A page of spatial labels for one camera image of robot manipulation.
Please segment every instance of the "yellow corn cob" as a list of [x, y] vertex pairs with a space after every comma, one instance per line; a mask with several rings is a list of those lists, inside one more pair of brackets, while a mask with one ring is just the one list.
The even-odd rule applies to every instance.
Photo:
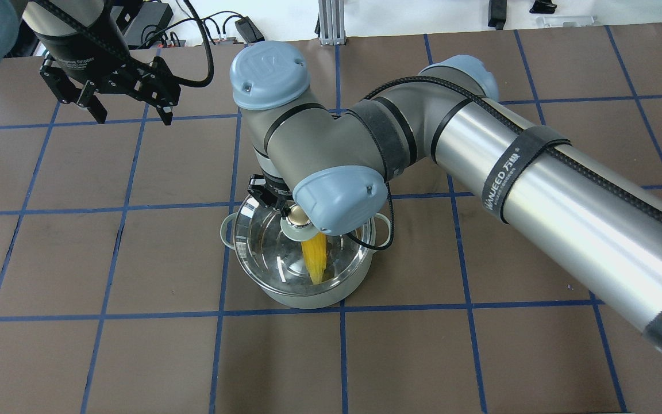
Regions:
[[326, 270], [326, 235], [318, 233], [312, 239], [300, 242], [300, 246], [310, 280], [313, 285], [318, 285], [323, 281]]

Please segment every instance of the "metal bracket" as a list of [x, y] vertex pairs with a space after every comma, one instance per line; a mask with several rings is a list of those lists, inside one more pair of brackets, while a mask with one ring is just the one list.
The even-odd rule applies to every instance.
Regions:
[[318, 0], [318, 26], [322, 45], [347, 44], [344, 30], [344, 1]]

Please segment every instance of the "white surface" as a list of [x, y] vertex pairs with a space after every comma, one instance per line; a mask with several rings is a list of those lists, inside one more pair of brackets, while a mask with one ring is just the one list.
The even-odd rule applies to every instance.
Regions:
[[[163, 0], [173, 6], [174, 21], [186, 18], [175, 6], [176, 0]], [[554, 0], [555, 15], [528, 13], [533, 0], [508, 0], [505, 29], [533, 29], [538, 16], [596, 15], [602, 24], [636, 24], [662, 21], [662, 0]], [[219, 5], [209, 0], [192, 0], [201, 17], [231, 9], [249, 16], [268, 40], [308, 40], [315, 38], [317, 0], [233, 0]], [[347, 36], [419, 35], [438, 32], [473, 32], [487, 27], [488, 0], [346, 0], [344, 22]], [[224, 14], [218, 16], [219, 26]], [[226, 34], [237, 36], [234, 23]], [[216, 36], [213, 24], [211, 32]], [[200, 43], [195, 24], [186, 22], [175, 29], [188, 45]]]

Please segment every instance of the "clear plastic object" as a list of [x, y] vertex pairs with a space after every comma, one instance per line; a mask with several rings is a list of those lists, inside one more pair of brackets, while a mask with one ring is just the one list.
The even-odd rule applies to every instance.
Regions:
[[596, 16], [538, 16], [536, 23], [541, 29], [549, 27], [597, 26]]

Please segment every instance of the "yellow food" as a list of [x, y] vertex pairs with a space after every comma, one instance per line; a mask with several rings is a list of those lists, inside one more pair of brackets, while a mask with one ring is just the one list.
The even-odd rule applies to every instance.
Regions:
[[326, 270], [326, 235], [318, 233], [312, 239], [300, 242], [300, 246], [303, 249], [303, 259], [310, 280], [313, 281], [313, 285], [318, 285], [324, 281]]

